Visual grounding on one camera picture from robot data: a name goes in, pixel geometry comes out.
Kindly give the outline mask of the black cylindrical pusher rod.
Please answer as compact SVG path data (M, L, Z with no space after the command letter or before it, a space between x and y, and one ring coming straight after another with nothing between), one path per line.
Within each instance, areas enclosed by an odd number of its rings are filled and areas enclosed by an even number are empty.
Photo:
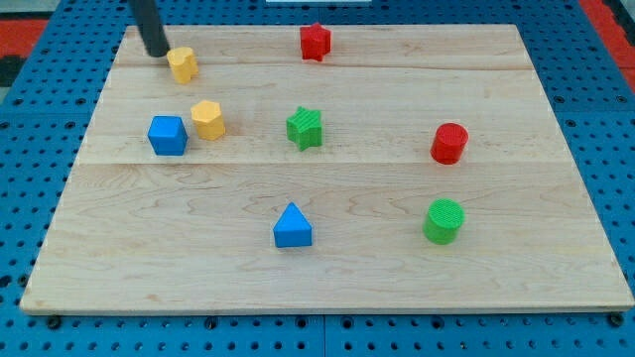
M152 58L164 57L171 49L156 0L128 1L146 53Z

